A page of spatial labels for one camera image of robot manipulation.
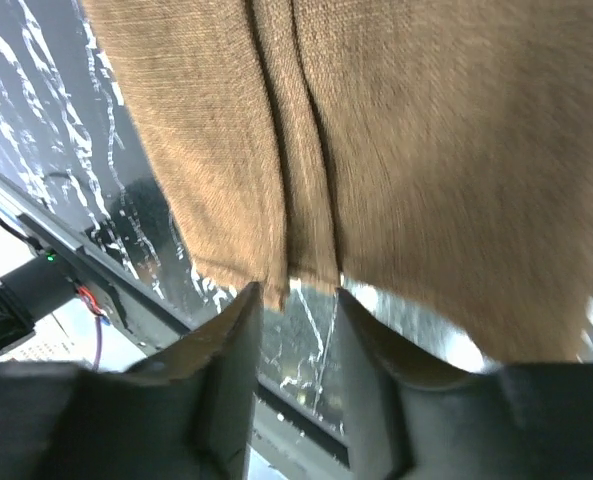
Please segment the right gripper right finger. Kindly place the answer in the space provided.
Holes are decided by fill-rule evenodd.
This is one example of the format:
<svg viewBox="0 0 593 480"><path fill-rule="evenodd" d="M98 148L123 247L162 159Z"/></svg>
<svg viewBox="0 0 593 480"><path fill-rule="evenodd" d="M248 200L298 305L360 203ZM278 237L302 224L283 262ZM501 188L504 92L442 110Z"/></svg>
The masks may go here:
<svg viewBox="0 0 593 480"><path fill-rule="evenodd" d="M593 363L474 374L337 301L355 478L593 479Z"/></svg>

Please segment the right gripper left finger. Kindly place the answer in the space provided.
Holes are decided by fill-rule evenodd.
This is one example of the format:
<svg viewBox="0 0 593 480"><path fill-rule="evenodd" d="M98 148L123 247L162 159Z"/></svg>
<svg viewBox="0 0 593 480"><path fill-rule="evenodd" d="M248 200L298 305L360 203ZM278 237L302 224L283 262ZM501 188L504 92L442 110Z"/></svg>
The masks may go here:
<svg viewBox="0 0 593 480"><path fill-rule="evenodd" d="M0 362L0 479L242 479L262 289L122 373Z"/></svg>

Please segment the brown cloth napkin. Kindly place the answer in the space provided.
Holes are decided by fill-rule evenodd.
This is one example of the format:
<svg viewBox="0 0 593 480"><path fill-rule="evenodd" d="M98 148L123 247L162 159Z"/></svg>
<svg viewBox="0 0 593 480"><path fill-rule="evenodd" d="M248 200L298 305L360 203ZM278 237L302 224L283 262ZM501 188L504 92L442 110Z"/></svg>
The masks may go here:
<svg viewBox="0 0 593 480"><path fill-rule="evenodd" d="M593 295L593 1L88 1L196 270L342 278L489 357L573 361Z"/></svg>

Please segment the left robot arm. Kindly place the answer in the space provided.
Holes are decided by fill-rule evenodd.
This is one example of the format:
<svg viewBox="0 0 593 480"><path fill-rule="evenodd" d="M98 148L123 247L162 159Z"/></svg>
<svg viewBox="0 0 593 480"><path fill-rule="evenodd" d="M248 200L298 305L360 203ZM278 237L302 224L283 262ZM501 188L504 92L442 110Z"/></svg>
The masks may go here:
<svg viewBox="0 0 593 480"><path fill-rule="evenodd" d="M0 355L34 335L36 323L74 299L73 268L38 256L0 278Z"/></svg>

